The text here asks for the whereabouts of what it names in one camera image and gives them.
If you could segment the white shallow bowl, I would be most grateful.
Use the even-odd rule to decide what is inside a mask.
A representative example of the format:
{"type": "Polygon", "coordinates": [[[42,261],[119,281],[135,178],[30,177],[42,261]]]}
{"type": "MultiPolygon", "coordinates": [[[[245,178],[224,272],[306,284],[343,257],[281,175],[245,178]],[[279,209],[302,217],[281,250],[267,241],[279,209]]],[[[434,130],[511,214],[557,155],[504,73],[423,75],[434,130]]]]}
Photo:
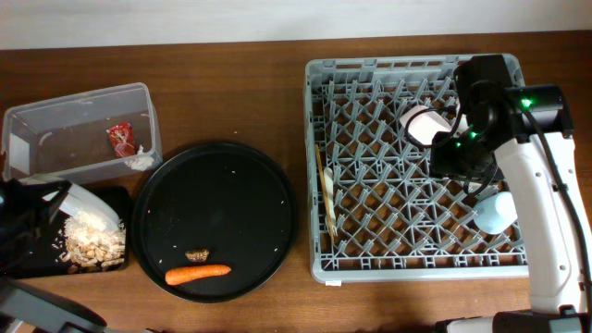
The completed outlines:
{"type": "Polygon", "coordinates": [[[451,124],[436,111],[425,112],[414,118],[411,124],[409,124],[412,116],[426,109],[427,106],[417,105],[399,118],[399,122],[408,130],[410,136],[423,145],[431,144],[438,132],[450,132],[452,129],[451,124]]]}

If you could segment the blue plastic cup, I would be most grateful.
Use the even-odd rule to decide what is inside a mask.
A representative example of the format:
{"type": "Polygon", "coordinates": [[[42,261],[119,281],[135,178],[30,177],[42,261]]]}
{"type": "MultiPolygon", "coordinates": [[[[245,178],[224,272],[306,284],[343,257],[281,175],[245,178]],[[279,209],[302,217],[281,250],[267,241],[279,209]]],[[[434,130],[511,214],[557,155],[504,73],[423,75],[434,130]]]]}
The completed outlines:
{"type": "Polygon", "coordinates": [[[517,221],[517,212],[512,198],[508,191],[497,193],[474,207],[476,226],[489,235],[502,233],[511,224],[517,221]]]}

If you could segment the wooden chopstick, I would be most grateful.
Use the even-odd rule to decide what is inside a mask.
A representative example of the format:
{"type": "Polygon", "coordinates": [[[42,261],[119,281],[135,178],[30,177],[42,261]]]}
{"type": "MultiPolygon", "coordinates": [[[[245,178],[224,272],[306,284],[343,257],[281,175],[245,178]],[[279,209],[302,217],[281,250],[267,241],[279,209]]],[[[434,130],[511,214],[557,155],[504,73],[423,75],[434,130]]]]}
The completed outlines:
{"type": "Polygon", "coordinates": [[[322,194],[323,194],[323,203],[325,206],[325,211],[326,211],[326,225],[327,225],[327,231],[329,234],[329,238],[330,238],[330,243],[331,245],[333,245],[335,243],[335,235],[333,233],[333,223],[332,223],[332,218],[330,216],[330,206],[329,206],[329,197],[328,197],[328,193],[327,193],[327,185],[325,182],[325,174],[324,174],[324,168],[322,165],[322,160],[321,160],[321,155],[320,155],[320,148],[318,146],[318,144],[314,145],[314,149],[315,149],[315,158],[316,158],[316,164],[317,164],[317,168],[318,168],[318,173],[319,173],[319,178],[321,181],[321,190],[322,190],[322,194]]]}

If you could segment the orange carrot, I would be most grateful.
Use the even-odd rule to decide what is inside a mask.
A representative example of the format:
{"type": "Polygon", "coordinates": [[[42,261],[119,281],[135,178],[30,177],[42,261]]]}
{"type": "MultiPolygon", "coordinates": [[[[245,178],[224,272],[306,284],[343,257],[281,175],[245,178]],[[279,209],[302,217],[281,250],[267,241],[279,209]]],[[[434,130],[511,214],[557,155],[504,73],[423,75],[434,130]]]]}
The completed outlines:
{"type": "Polygon", "coordinates": [[[225,276],[230,271],[227,265],[184,266],[167,271],[165,280],[168,285],[175,286],[197,279],[225,276]]]}

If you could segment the white tissue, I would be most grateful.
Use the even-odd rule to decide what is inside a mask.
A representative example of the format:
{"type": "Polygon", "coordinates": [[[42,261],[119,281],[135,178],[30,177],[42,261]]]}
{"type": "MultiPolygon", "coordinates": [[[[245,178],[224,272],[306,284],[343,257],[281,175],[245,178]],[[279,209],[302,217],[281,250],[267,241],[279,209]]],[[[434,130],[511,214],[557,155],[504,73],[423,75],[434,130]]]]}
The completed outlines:
{"type": "Polygon", "coordinates": [[[154,159],[150,155],[143,156],[144,150],[142,145],[139,146],[137,154],[139,154],[140,157],[135,157],[134,159],[125,162],[127,167],[136,171],[145,171],[154,164],[154,159]]]}

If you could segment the red snack wrapper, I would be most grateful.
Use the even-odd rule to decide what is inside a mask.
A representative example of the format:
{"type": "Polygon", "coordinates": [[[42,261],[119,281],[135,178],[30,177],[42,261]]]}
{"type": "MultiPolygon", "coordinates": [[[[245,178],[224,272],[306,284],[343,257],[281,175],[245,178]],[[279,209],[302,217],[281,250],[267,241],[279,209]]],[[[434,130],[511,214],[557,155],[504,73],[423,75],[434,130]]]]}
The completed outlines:
{"type": "Polygon", "coordinates": [[[116,158],[125,158],[136,154],[133,130],[129,122],[117,124],[106,132],[116,158]]]}

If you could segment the clear plastic bin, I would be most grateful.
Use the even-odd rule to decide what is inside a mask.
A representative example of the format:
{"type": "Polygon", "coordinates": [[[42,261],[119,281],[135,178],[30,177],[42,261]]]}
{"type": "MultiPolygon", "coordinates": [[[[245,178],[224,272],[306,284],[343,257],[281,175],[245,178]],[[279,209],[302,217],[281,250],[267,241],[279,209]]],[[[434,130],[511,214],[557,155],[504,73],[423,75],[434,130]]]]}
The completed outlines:
{"type": "Polygon", "coordinates": [[[14,106],[5,112],[1,154],[4,179],[49,174],[85,184],[136,172],[125,162],[150,155],[163,162],[157,114],[147,86],[137,82],[14,106]],[[129,122],[136,154],[116,158],[107,130],[129,122]]]}

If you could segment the grey plate with food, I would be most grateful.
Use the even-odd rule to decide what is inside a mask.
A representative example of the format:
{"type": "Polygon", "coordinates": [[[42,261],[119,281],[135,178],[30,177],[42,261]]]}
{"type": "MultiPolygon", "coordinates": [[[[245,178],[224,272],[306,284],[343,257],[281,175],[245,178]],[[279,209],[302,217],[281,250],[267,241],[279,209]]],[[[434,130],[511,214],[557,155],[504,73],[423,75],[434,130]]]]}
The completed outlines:
{"type": "MultiPolygon", "coordinates": [[[[65,179],[48,174],[36,174],[21,179],[20,182],[24,185],[44,185],[60,180],[65,179]]],[[[59,206],[60,211],[96,230],[106,232],[119,230],[120,218],[115,210],[90,191],[73,182],[70,183],[68,194],[59,206]]],[[[57,193],[58,190],[50,191],[43,196],[43,199],[49,203],[57,193]]]]}

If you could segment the white plastic fork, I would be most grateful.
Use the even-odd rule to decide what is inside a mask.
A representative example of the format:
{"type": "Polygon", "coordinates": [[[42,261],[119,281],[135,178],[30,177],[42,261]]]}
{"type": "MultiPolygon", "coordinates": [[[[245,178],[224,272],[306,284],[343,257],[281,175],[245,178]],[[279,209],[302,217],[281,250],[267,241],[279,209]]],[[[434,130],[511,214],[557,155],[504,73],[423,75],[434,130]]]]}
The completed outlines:
{"type": "Polygon", "coordinates": [[[324,168],[324,182],[325,182],[325,189],[327,195],[327,215],[329,217],[328,227],[329,232],[332,239],[337,237],[337,226],[336,226],[336,214],[335,214],[335,204],[334,204],[334,181],[333,181],[333,171],[330,167],[326,166],[324,168]]]}

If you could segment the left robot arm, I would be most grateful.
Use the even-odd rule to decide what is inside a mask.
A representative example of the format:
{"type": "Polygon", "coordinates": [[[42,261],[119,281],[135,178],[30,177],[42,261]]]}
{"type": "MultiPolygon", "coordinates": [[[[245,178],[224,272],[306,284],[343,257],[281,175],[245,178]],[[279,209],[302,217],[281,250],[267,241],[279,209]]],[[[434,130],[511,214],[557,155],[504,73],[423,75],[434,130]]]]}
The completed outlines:
{"type": "Polygon", "coordinates": [[[37,249],[71,186],[68,180],[1,182],[1,315],[40,332],[103,332],[106,321],[88,307],[11,277],[37,249]]]}

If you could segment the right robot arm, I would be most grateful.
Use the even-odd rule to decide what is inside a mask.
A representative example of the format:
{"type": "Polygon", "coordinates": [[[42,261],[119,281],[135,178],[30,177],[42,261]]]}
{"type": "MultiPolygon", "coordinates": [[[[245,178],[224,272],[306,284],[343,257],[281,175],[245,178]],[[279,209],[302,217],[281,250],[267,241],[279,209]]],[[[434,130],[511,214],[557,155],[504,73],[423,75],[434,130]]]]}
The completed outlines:
{"type": "Polygon", "coordinates": [[[574,167],[574,123],[556,85],[518,86],[504,55],[475,55],[453,72],[458,136],[431,146],[438,177],[504,179],[527,256],[530,307],[440,322],[447,332],[588,332],[591,229],[574,167]]]}

